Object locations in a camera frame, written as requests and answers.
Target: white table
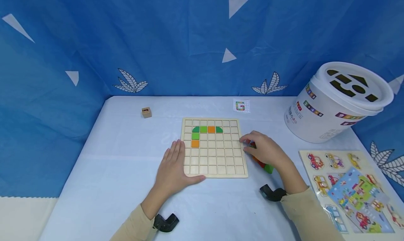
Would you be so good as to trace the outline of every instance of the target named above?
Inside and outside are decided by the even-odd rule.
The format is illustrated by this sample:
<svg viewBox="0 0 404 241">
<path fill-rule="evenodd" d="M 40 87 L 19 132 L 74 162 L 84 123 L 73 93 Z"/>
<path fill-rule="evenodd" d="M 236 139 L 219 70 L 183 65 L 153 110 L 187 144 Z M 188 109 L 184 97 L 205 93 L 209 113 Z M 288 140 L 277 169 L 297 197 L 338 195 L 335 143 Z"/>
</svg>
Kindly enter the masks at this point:
<svg viewBox="0 0 404 241">
<path fill-rule="evenodd" d="M 181 137 L 183 117 L 238 118 L 242 134 L 258 130 L 279 143 L 307 184 L 298 150 L 366 151 L 351 129 L 323 144 L 295 137 L 283 120 L 294 97 L 237 98 L 250 100 L 250 114 L 234 113 L 233 97 L 107 100 L 40 240 L 109 240 L 153 185 L 165 149 Z M 143 107 L 151 108 L 151 118 L 141 117 Z M 160 214 L 167 218 L 175 213 L 180 222 L 171 233 L 158 233 L 156 240 L 299 240 L 281 205 L 266 201 L 258 191 L 265 184 L 273 189 L 282 186 L 279 174 L 267 174 L 248 156 L 247 166 L 247 179 L 207 179 L 170 198 Z M 403 208 L 377 172 L 383 187 L 394 195 L 391 200 Z"/>
</svg>

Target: small wooden box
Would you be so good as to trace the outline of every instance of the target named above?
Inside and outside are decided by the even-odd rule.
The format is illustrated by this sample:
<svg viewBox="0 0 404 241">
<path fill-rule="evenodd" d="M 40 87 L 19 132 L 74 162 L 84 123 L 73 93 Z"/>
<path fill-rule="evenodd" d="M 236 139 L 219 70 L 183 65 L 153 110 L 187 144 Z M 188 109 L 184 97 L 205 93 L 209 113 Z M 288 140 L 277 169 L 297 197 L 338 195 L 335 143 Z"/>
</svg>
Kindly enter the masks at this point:
<svg viewBox="0 0 404 241">
<path fill-rule="evenodd" d="M 149 118 L 149 117 L 152 116 L 152 111 L 150 110 L 149 107 L 146 107 L 146 108 L 143 108 L 143 109 L 142 109 L 142 116 L 143 116 L 144 118 Z"/>
</svg>

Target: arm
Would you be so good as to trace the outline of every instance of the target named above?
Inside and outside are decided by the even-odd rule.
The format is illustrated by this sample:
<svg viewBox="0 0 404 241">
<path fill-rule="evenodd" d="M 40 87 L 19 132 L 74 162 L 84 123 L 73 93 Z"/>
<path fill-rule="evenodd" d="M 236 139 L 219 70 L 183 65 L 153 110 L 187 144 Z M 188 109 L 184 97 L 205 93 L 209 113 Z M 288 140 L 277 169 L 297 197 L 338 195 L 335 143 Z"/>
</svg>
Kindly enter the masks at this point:
<svg viewBox="0 0 404 241">
<path fill-rule="evenodd" d="M 185 145 L 174 141 L 164 153 L 157 171 L 156 182 L 144 201 L 132 211 L 128 219 L 112 236 L 110 241 L 149 241 L 157 230 L 153 227 L 154 217 L 171 195 L 189 185 L 205 180 L 205 176 L 187 177 L 184 174 Z"/>
<path fill-rule="evenodd" d="M 281 203 L 289 219 L 295 224 L 302 241 L 323 241 L 325 236 L 327 241 L 344 241 L 295 164 L 274 140 L 260 132 L 252 131 L 242 136 L 240 141 L 254 141 L 257 149 L 245 147 L 244 151 L 259 161 L 274 166 L 279 172 L 288 194 L 282 198 Z"/>
</svg>

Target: white triangle pattern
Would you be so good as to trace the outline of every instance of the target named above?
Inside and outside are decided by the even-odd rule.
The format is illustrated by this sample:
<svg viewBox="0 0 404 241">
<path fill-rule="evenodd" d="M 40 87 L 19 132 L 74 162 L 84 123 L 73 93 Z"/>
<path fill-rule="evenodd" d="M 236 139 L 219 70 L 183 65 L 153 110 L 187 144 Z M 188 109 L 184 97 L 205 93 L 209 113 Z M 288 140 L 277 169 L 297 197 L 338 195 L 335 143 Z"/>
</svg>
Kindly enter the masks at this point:
<svg viewBox="0 0 404 241">
<path fill-rule="evenodd" d="M 389 86 L 393 90 L 394 94 L 398 94 L 403 81 L 404 81 L 404 74 L 389 82 Z"/>
<path fill-rule="evenodd" d="M 229 19 L 247 2 L 248 0 L 229 0 Z"/>
<path fill-rule="evenodd" d="M 27 39 L 31 40 L 32 42 L 35 42 L 32 40 L 32 38 L 27 34 L 27 32 L 24 30 L 23 26 L 20 25 L 20 23 L 17 21 L 17 19 L 13 16 L 13 14 L 8 14 L 5 17 L 2 18 L 6 23 L 8 23 L 11 27 L 13 27 L 16 31 L 19 33 L 23 34 Z"/>
<path fill-rule="evenodd" d="M 225 54 L 223 55 L 222 63 L 226 63 L 232 60 L 235 60 L 236 57 L 231 53 L 227 48 L 225 50 Z"/>
<path fill-rule="evenodd" d="M 73 84 L 77 87 L 78 84 L 78 71 L 65 71 L 67 76 L 72 80 Z"/>
</svg>

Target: child's right hand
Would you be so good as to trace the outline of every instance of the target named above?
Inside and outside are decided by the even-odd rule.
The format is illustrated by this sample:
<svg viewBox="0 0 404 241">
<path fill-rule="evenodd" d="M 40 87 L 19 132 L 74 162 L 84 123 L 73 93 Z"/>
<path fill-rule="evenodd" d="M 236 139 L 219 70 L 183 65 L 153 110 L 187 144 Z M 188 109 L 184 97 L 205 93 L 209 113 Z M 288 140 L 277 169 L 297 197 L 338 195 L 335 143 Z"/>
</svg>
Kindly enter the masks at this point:
<svg viewBox="0 0 404 241">
<path fill-rule="evenodd" d="M 251 141 L 255 142 L 257 149 L 247 146 L 244 148 L 244 151 L 250 153 L 262 163 L 270 164 L 277 168 L 285 163 L 285 161 L 290 161 L 282 148 L 267 135 L 252 131 L 240 138 L 240 142 L 247 144 L 250 144 Z"/>
</svg>

